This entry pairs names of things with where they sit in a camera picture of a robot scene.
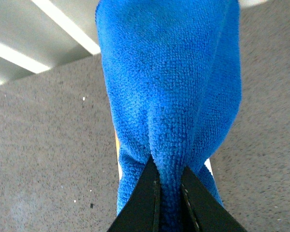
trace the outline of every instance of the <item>black clamp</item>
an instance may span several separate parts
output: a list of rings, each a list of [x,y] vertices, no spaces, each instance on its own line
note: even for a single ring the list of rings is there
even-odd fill
[[[125,207],[107,232],[159,232],[161,185],[150,157]],[[183,232],[247,232],[204,187],[192,170],[181,178]]]

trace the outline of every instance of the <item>towel fold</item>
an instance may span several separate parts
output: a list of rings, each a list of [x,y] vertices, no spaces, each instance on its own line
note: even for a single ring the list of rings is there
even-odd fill
[[[160,231],[179,232],[186,166],[223,205],[204,163],[240,106],[238,1],[101,0],[96,25],[120,141],[117,213],[152,155],[162,187]]]

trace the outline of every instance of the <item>microfiber cloth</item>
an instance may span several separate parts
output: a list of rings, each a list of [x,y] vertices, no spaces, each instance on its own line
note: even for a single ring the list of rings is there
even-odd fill
[[[239,13],[237,0],[99,2],[102,68],[123,172],[118,214],[150,156],[160,174],[160,231],[182,230],[186,166],[223,206],[204,163],[240,107]]]

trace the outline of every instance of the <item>terry cloth texture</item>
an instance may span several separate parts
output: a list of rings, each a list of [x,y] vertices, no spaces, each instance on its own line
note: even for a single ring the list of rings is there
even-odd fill
[[[238,1],[101,0],[96,24],[120,141],[117,213],[152,155],[162,184],[160,230],[179,232],[186,166],[223,205],[204,163],[240,106]]]

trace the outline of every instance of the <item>granite surface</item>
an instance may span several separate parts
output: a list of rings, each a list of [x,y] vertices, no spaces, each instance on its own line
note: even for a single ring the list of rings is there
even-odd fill
[[[241,52],[241,110],[214,177],[249,232],[290,232],[290,0],[242,11]],[[117,187],[100,55],[0,87],[0,232],[105,232]]]
[[[100,55],[0,87],[0,232],[106,231],[118,180]]]

